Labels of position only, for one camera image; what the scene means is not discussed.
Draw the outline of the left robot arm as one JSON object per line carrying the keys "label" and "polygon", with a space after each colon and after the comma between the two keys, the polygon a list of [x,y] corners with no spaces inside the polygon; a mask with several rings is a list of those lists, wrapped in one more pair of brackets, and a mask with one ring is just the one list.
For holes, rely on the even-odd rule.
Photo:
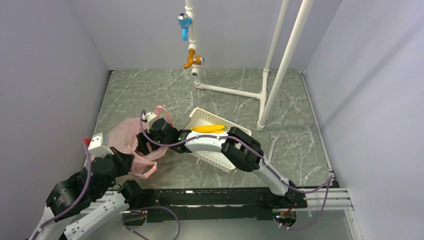
{"label": "left robot arm", "polygon": [[126,153],[95,157],[83,170],[56,184],[46,199],[43,216],[30,239],[85,240],[120,212],[142,207],[144,191],[136,181],[127,180],[104,203],[76,219],[91,203],[105,195],[116,178],[131,171],[134,159],[134,155]]}

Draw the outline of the pink plastic bag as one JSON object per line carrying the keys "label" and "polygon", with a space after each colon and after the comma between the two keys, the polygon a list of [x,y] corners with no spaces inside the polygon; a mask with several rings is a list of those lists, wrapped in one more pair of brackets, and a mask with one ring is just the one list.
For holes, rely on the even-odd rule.
{"label": "pink plastic bag", "polygon": [[124,154],[134,155],[130,174],[141,179],[148,179],[157,170],[157,160],[164,157],[168,147],[160,146],[154,150],[154,144],[148,142],[149,153],[137,150],[137,134],[141,132],[140,117],[125,118],[108,133],[108,146]]}

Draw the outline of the yellow fake bananas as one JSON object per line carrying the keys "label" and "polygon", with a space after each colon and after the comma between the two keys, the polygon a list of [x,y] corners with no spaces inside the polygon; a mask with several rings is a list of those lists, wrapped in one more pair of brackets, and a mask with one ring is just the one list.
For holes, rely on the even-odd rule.
{"label": "yellow fake bananas", "polygon": [[200,125],[193,126],[190,130],[198,132],[198,133],[206,133],[206,134],[217,134],[225,132],[226,126],[223,124],[214,124],[214,125]]}

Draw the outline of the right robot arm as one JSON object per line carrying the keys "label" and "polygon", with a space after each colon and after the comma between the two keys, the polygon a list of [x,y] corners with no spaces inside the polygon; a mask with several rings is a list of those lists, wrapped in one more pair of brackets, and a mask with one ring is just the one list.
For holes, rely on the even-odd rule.
{"label": "right robot arm", "polygon": [[238,170],[255,174],[261,179],[275,200],[272,208],[290,208],[295,204],[295,184],[281,175],[268,161],[261,144],[238,127],[222,133],[202,133],[192,129],[177,129],[163,118],[150,128],[142,127],[136,135],[137,151],[148,155],[160,147],[179,153],[221,153]]}

